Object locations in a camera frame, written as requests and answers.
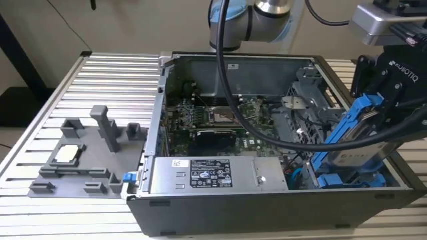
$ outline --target power supply label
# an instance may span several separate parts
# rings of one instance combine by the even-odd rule
[[[230,160],[191,160],[193,188],[233,188]]]

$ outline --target circuit board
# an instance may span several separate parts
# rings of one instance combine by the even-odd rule
[[[263,100],[245,98],[239,110],[258,130],[279,138]],[[282,157],[291,152],[255,138],[227,106],[198,106],[185,99],[167,107],[170,157]]]

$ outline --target aluminum extrusion table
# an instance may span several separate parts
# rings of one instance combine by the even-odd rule
[[[329,60],[350,88],[356,65]],[[0,237],[21,240],[149,239],[122,199],[29,198],[30,185],[63,136],[66,118],[97,126],[90,112],[107,105],[119,126],[149,128],[159,81],[159,56],[94,53],[82,56],[50,101],[0,164]],[[400,153],[427,185],[427,142],[408,143]],[[193,239],[427,239],[427,197],[408,208],[382,212],[358,229],[194,236]]]

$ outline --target open computer tower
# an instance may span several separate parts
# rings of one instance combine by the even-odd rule
[[[353,104],[326,60],[229,54],[226,67],[235,103],[258,130],[322,144]],[[161,74],[143,170],[127,198],[146,235],[356,228],[426,194],[398,153],[381,169],[386,187],[322,189],[314,179],[295,178],[316,153],[249,134],[226,101],[213,53],[175,52]]]

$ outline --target cable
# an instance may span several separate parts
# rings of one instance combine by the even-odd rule
[[[306,0],[306,5],[309,8],[309,11],[313,15],[313,17],[324,24],[328,25],[330,27],[342,27],[342,26],[348,26],[350,24],[350,21],[340,21],[340,22],[333,22],[333,21],[328,21],[325,20],[317,13],[317,11],[314,10],[313,4],[310,3],[310,0]]]
[[[97,10],[97,0],[91,0],[91,8],[94,11]]]
[[[82,36],[79,35],[79,33],[77,33],[77,31],[74,30],[73,26],[70,26],[63,14],[61,13],[61,11],[58,10],[58,8],[55,7],[55,5],[53,4],[51,0],[46,0],[49,2],[49,4],[51,4],[53,8],[55,9],[55,11],[58,12],[61,18],[65,20],[70,30],[74,32],[74,34],[78,36],[78,38],[82,40],[82,42],[85,43],[85,45],[87,46],[87,48],[90,49],[91,52],[93,51],[93,48],[90,47],[90,45],[87,44],[87,42],[83,40]]]
[[[300,169],[297,169],[297,170],[294,171],[293,176],[291,176],[293,182],[295,182],[295,179],[297,179],[298,175],[302,173],[302,170],[304,170],[304,169],[300,168]]]
[[[230,105],[230,109],[239,120],[245,129],[254,135],[255,138],[266,141],[269,144],[275,145],[281,148],[295,150],[295,151],[308,151],[308,152],[337,152],[344,150],[360,149],[376,144],[380,144],[394,136],[401,134],[408,128],[413,127],[414,125],[420,125],[427,115],[427,107],[424,107],[414,113],[412,117],[406,119],[401,124],[396,127],[388,129],[386,131],[378,133],[377,135],[369,136],[365,139],[348,141],[342,143],[332,143],[332,144],[301,144],[294,142],[281,141],[273,137],[266,136],[262,134],[255,127],[249,123],[243,114],[239,111],[239,108],[234,102],[234,94],[229,83],[227,78],[227,69],[226,69],[226,62],[225,62],[225,32],[226,32],[226,19],[227,19],[227,9],[230,5],[230,0],[223,0],[221,6],[221,16],[219,16],[219,26],[218,26],[218,33],[217,33],[217,61],[218,61],[218,71],[219,71],[219,78],[221,83],[225,89],[225,96]]]
[[[274,114],[274,110],[275,110],[275,109],[282,108],[282,107],[283,107],[282,103],[275,103],[275,104],[273,104],[273,105],[269,107],[269,109],[267,109],[270,115]]]
[[[11,147],[11,146],[5,145],[5,144],[2,144],[2,143],[0,143],[0,146],[2,146],[2,147],[5,147],[5,148],[7,148],[7,149],[13,149],[13,147]]]
[[[324,118],[324,119],[326,119],[326,121],[329,121],[332,123],[341,124],[341,121],[338,121],[337,119],[334,119],[332,117],[328,117],[328,118]]]
[[[309,118],[305,118],[302,113],[298,111],[298,110],[293,110],[291,112],[293,114],[297,115],[297,117],[305,122],[308,123],[309,125],[316,125],[316,126],[320,126],[320,127],[325,127],[325,126],[329,126],[330,124],[329,123],[317,123],[314,121],[312,121]]]
[[[295,161],[297,161],[297,159],[298,158],[304,158],[304,153],[300,151],[298,153],[297,153],[297,156],[293,158],[293,160],[289,162],[289,165],[287,165],[287,169],[290,169],[290,167],[293,166],[293,164],[295,163]]]
[[[209,24],[209,28],[211,28],[213,4],[214,4],[214,0],[211,0],[211,3],[209,4],[209,12],[207,12],[207,24]]]
[[[397,108],[405,109],[405,108],[414,108],[418,107],[422,104],[427,103],[427,97],[424,98],[418,98],[416,100],[412,101],[406,101],[404,103],[400,103],[400,105],[397,106]]]
[[[174,106],[174,107],[170,107],[170,109],[185,109],[190,115],[190,122],[194,121],[194,115],[193,115],[193,112],[183,106]]]

